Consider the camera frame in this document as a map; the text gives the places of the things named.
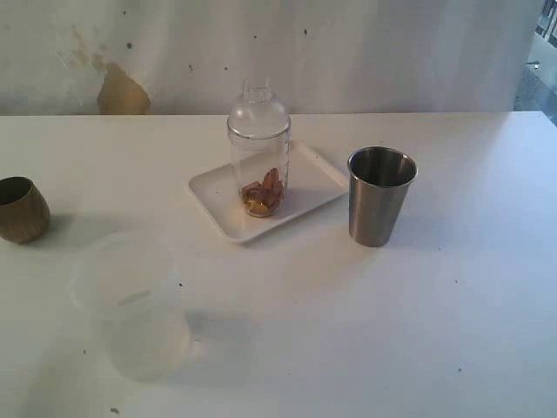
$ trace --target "white ceramic tray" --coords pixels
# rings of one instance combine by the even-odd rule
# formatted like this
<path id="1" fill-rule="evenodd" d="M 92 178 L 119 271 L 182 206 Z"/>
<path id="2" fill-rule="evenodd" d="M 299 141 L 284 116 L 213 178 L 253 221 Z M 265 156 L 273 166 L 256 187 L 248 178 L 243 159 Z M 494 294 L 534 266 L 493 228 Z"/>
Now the white ceramic tray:
<path id="1" fill-rule="evenodd" d="M 306 144 L 292 141 L 286 198 L 269 218 L 245 213 L 230 164 L 192 178 L 189 188 L 224 237 L 246 242 L 342 196 L 348 191 L 348 178 Z"/>

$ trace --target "metal tumbler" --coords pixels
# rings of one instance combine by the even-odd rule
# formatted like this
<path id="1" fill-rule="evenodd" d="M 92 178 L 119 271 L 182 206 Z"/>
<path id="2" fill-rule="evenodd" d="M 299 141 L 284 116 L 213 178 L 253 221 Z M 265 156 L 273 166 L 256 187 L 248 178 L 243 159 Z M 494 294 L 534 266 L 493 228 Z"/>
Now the metal tumbler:
<path id="1" fill-rule="evenodd" d="M 383 246 L 418 174 L 416 163 L 402 152 L 371 146 L 350 156 L 348 170 L 350 235 L 363 246 Z"/>

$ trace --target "dried fruit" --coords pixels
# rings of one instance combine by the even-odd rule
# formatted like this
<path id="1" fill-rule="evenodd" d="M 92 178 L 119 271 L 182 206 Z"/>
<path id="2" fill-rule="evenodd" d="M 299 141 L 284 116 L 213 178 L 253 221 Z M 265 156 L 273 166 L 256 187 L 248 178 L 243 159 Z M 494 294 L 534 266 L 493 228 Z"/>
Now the dried fruit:
<path id="1" fill-rule="evenodd" d="M 279 170 L 272 168 L 263 183 L 254 181 L 242 187 L 242 200 L 246 211 L 252 216 L 263 218 L 272 215 L 280 203 L 284 186 L 279 180 Z"/>

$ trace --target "brass cup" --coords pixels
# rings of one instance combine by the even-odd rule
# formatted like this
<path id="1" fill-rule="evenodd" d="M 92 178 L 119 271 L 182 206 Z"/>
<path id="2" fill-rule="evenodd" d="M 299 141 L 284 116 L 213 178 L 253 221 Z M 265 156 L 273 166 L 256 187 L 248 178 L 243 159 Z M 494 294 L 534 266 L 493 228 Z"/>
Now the brass cup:
<path id="1" fill-rule="evenodd" d="M 25 177 L 0 180 L 0 238 L 22 244 L 41 236 L 50 209 L 33 182 Z"/>

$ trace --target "cup rim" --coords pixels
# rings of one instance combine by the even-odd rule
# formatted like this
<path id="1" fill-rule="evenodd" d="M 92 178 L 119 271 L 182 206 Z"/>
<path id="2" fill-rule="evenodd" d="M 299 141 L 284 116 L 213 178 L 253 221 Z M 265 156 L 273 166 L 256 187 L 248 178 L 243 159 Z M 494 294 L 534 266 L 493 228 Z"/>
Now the cup rim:
<path id="1" fill-rule="evenodd" d="M 152 239 L 161 245 L 170 256 L 171 265 L 166 277 L 159 283 L 156 289 L 148 296 L 135 300 L 126 307 L 110 307 L 105 309 L 102 313 L 98 310 L 86 306 L 77 295 L 76 286 L 77 281 L 84 269 L 85 262 L 91 258 L 97 251 L 105 246 L 114 242 L 126 241 L 129 239 Z M 94 241 L 87 246 L 77 257 L 74 264 L 70 282 L 68 283 L 68 290 L 70 292 L 70 299 L 74 307 L 83 314 L 89 315 L 93 320 L 119 320 L 127 318 L 133 314 L 143 312 L 148 309 L 153 303 L 161 300 L 164 294 L 171 289 L 171 285 L 177 276 L 176 256 L 174 249 L 170 242 L 163 236 L 153 231 L 137 230 L 137 231 L 120 231 L 117 233 L 110 233 Z"/>
<path id="2" fill-rule="evenodd" d="M 386 151 L 392 151 L 392 152 L 396 152 L 397 154 L 401 155 L 402 158 L 405 158 L 407 160 L 409 160 L 413 167 L 414 167 L 414 175 L 412 176 L 411 179 L 409 179 L 407 182 L 402 183 L 401 185 L 375 185 L 374 183 L 370 183 L 369 181 L 365 181 L 363 179 L 361 179 L 360 177 L 358 177 L 356 174 L 354 174 L 354 172 L 352 171 L 351 168 L 351 162 L 352 159 L 356 156 L 356 154 L 363 152 L 363 151 L 367 151 L 367 150 L 386 150 Z M 379 145 L 372 145 L 372 146 L 365 146 L 364 148 L 359 148 L 358 150 L 354 151 L 352 154 L 350 154 L 350 157 L 348 157 L 348 160 L 346 161 L 346 165 L 348 166 L 348 172 L 350 173 L 350 176 L 356 180 L 361 181 L 362 183 L 364 183 L 365 185 L 369 185 L 370 187 L 376 187 L 378 189 L 394 189 L 397 187 L 404 187 L 405 185 L 410 185 L 415 179 L 416 177 L 418 177 L 418 165 L 416 164 L 416 162 L 410 158 L 407 154 L 405 154 L 402 151 L 399 150 L 395 150 L 394 148 L 389 148 L 388 146 L 379 146 Z"/>
<path id="3" fill-rule="evenodd" d="M 25 198 L 27 198 L 30 195 L 31 191 L 33 190 L 33 186 L 35 185 L 31 179 L 29 179 L 25 176 L 10 176 L 10 177 L 6 177 L 4 179 L 0 179 L 0 185 L 2 184 L 3 181 L 13 180 L 13 179 L 24 180 L 29 185 L 29 190 L 27 192 L 25 192 L 25 194 L 22 197 L 14 200 L 13 202 L 6 203 L 6 204 L 0 203 L 0 207 L 9 207 L 9 206 L 12 206 L 12 205 L 15 205 L 15 204 L 21 202 L 22 200 L 24 200 Z"/>

